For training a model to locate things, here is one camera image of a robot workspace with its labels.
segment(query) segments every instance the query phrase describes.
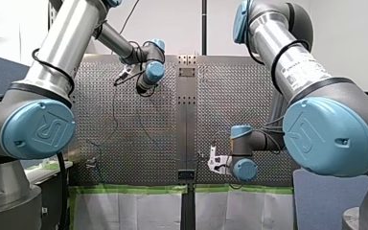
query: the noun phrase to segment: label sticker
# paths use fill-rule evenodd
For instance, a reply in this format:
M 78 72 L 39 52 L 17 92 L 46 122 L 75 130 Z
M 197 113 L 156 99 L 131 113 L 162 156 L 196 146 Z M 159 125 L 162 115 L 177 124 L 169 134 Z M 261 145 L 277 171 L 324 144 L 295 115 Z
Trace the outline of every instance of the label sticker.
M 294 91 L 332 77 L 311 54 L 303 54 L 300 60 L 283 68 L 282 74 Z

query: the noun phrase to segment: black bracket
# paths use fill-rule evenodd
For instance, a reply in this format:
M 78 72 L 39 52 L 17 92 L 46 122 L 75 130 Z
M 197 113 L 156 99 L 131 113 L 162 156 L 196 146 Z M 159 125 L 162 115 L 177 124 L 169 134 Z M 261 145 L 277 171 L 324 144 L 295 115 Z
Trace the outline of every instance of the black bracket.
M 179 170 L 178 179 L 179 180 L 194 180 L 196 179 L 196 171 L 195 170 Z

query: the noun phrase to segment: blue joint cap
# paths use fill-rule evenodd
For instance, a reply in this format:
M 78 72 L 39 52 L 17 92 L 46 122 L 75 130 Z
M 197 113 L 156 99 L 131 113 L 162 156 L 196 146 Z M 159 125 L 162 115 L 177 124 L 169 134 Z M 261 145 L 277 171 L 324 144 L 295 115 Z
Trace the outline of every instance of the blue joint cap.
M 236 139 L 243 137 L 252 132 L 252 126 L 232 126 L 231 127 L 231 138 Z
M 253 180 L 258 173 L 258 166 L 250 159 L 242 159 L 234 165 L 233 175 L 242 182 Z
M 368 172 L 368 126 L 342 103 L 327 98 L 294 103 L 283 131 L 289 154 L 310 172 L 339 177 Z
M 159 61 L 152 61 L 146 66 L 145 82 L 148 84 L 158 83 L 164 76 L 166 70 L 164 65 Z
M 164 41 L 156 38 L 152 39 L 151 41 L 158 45 L 158 47 L 160 47 L 160 49 L 162 49 L 163 51 L 166 49 L 166 44 L 164 44 Z
M 253 5 L 253 0 L 250 0 L 250 6 L 251 8 Z M 238 10 L 235 15 L 235 22 L 234 22 L 234 28 L 233 28 L 233 40 L 235 43 L 243 44 L 245 40 L 245 34 L 246 34 L 246 16 L 247 16 L 247 1 L 242 1 L 239 6 Z
M 1 129 L 0 143 L 13 158 L 44 159 L 68 145 L 75 127 L 73 113 L 63 103 L 38 100 L 19 107 L 8 117 Z
M 116 8 L 119 5 L 122 4 L 122 0 L 104 0 L 105 3 L 107 3 L 109 5 L 109 7 L 111 8 Z

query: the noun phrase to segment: perforated metal panel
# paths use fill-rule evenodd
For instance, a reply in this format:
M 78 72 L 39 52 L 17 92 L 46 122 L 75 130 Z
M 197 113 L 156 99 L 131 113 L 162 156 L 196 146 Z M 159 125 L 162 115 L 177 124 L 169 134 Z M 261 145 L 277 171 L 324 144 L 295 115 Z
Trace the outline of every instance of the perforated metal panel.
M 272 94 L 269 73 L 246 57 L 198 58 L 196 151 L 209 154 L 217 141 L 218 154 L 229 154 L 231 126 L 260 128 L 267 121 Z M 259 167 L 253 184 L 289 186 L 295 165 L 287 153 L 254 152 Z M 197 183 L 225 183 L 228 177 L 198 165 Z
M 115 56 L 86 57 L 80 66 L 72 183 L 176 184 L 176 63 L 167 57 L 166 77 L 150 98 L 136 94 L 135 80 L 113 85 L 122 69 Z
M 214 140 L 218 154 L 228 154 L 231 126 L 259 128 L 266 122 L 270 76 L 248 57 L 196 57 L 190 68 L 195 76 L 179 77 L 186 64 L 167 57 L 167 75 L 156 93 L 141 98 L 135 80 L 113 86 L 123 68 L 116 57 L 84 59 L 72 97 L 78 124 L 78 147 L 70 151 L 77 163 L 72 184 L 177 184 L 177 170 L 196 165 L 196 183 L 235 182 L 209 172 L 205 160 L 195 164 L 194 159 L 197 153 L 208 157 Z M 191 105 L 184 98 L 190 96 Z M 292 184 L 295 165 L 288 154 L 254 153 L 259 173 L 253 184 Z

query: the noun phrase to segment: ur logo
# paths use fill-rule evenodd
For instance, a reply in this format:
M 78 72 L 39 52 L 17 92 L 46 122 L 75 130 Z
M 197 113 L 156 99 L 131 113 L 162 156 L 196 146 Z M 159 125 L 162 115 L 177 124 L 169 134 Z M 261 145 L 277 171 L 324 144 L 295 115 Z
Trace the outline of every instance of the ur logo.
M 305 159 L 307 159 L 307 154 L 311 152 L 314 143 L 325 142 L 315 127 L 304 116 L 299 117 L 293 124 L 287 134 L 287 138 Z
M 46 112 L 41 116 L 41 120 L 34 131 L 33 140 L 57 147 L 67 126 L 66 120 L 56 114 Z

